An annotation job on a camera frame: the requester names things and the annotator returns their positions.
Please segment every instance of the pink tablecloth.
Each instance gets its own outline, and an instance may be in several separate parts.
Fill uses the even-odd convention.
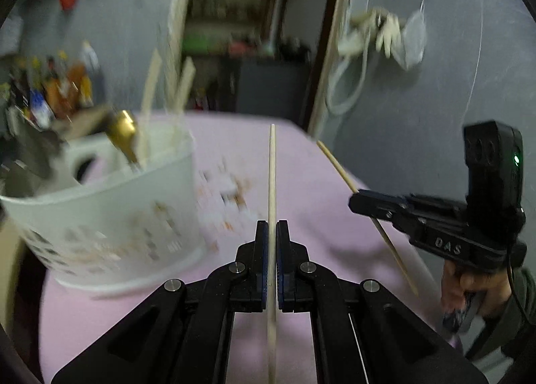
[[[384,225],[417,282],[419,298],[401,276],[370,219],[348,209],[350,192],[328,159],[305,133],[285,121],[187,115],[187,125],[197,141],[199,190],[203,192],[203,171],[229,171],[247,183],[244,194],[251,219],[239,227],[225,221],[226,229],[205,228],[205,236],[212,243],[210,253],[197,267],[176,277],[195,281],[233,261],[237,246],[255,238],[254,217],[267,219],[269,127],[273,122],[277,124],[277,217],[288,220],[291,239],[306,245],[311,260],[327,266],[339,278],[355,282],[375,278],[425,321],[437,321],[441,314],[439,288],[406,236]],[[95,300],[67,290],[47,276],[40,316],[40,360],[45,383],[149,293]],[[278,383],[316,382],[309,315],[278,314],[277,337]],[[266,381],[266,313],[237,314],[227,382]]]

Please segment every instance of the white plastic bucket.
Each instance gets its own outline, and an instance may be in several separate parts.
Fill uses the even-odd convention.
[[[194,142],[172,123],[148,131],[151,157],[133,172],[106,135],[69,144],[33,198],[0,196],[32,252],[62,285],[110,296],[159,284],[206,250],[196,213]],[[73,178],[89,156],[98,178]]]

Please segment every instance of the metal pivot screw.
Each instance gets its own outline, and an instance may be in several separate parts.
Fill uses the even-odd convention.
[[[246,265],[242,262],[232,262],[230,265],[229,265],[229,270],[232,272],[232,273],[241,273],[243,271],[245,271],[246,269]]]
[[[300,264],[299,269],[305,273],[313,273],[316,271],[316,265],[312,262],[303,262]]]
[[[375,293],[380,290],[380,284],[376,280],[368,279],[363,283],[363,289],[367,292]]]
[[[177,290],[179,290],[181,288],[181,285],[182,285],[181,280],[176,279],[176,278],[172,278],[172,279],[167,280],[164,283],[164,288],[168,292],[176,292]]]

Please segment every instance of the wooden skewer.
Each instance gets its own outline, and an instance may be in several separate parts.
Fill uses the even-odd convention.
[[[270,125],[270,155],[268,168],[268,384],[275,384],[276,337],[276,287],[275,287],[275,125]]]
[[[141,99],[141,125],[138,127],[138,159],[142,167],[147,166],[149,157],[151,156],[149,149],[148,136],[148,121],[151,117],[151,109],[153,108],[154,93],[156,92],[156,84],[162,67],[162,58],[155,48],[153,57],[149,65],[149,71],[145,80],[145,88],[143,90],[143,98]]]
[[[177,93],[175,94],[175,98],[173,98],[173,113],[175,113],[175,115],[177,116],[182,117],[184,113],[184,107],[188,102],[188,97],[190,95],[190,91],[192,90],[192,85],[194,84],[195,76],[196,67],[194,65],[194,61],[190,56],[188,56],[184,61],[184,65],[182,66],[179,87],[177,89]],[[175,121],[175,126],[173,127],[173,134],[171,138],[171,144],[173,148],[175,148],[179,143],[179,129],[179,121]]]
[[[335,167],[339,175],[342,177],[342,179],[348,184],[348,187],[352,191],[353,194],[356,194],[359,192],[358,188],[355,186],[355,183],[353,180],[349,177],[349,175],[346,173],[346,171],[342,168],[341,164],[338,162],[338,160],[331,154],[330,150],[320,141],[317,141],[316,143],[318,147],[322,150],[322,152],[326,155],[326,157],[330,160],[331,164]],[[419,296],[419,290],[417,289],[417,285],[415,281],[411,278],[409,275],[409,272],[407,270],[407,267],[405,263],[400,258],[400,255],[398,254],[397,249],[395,248],[395,245],[393,245],[393,242],[391,242],[391,239],[383,229],[382,225],[376,218],[371,218],[372,223],[378,230],[378,233],[380,233],[380,236],[383,238],[384,242],[387,244],[389,250],[391,251],[391,254],[395,258],[396,263],[398,264],[398,267],[400,268],[400,271],[404,275],[404,278],[406,278],[407,283],[409,284],[409,287],[415,294],[415,296]]]

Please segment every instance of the white cable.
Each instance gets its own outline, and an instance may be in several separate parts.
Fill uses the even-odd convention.
[[[345,58],[339,66],[337,66],[337,69],[335,70],[335,73],[330,77],[328,81],[328,91],[326,92],[326,108],[328,109],[328,112],[331,113],[334,116],[341,116],[347,113],[349,110],[352,109],[352,107],[355,105],[357,100],[359,99],[361,92],[363,91],[363,85],[365,83],[365,76],[366,76],[366,64],[368,61],[368,47],[371,43],[371,32],[369,31],[366,34],[365,42],[364,42],[364,48],[363,48],[363,57],[361,62],[361,76],[359,77],[359,83],[357,84],[355,90],[353,91],[352,95],[350,95],[347,99],[341,102],[341,104],[333,104],[333,97],[335,96],[335,92],[337,90],[337,86],[339,85],[339,81],[342,77],[342,75],[346,72],[350,65],[350,58]]]

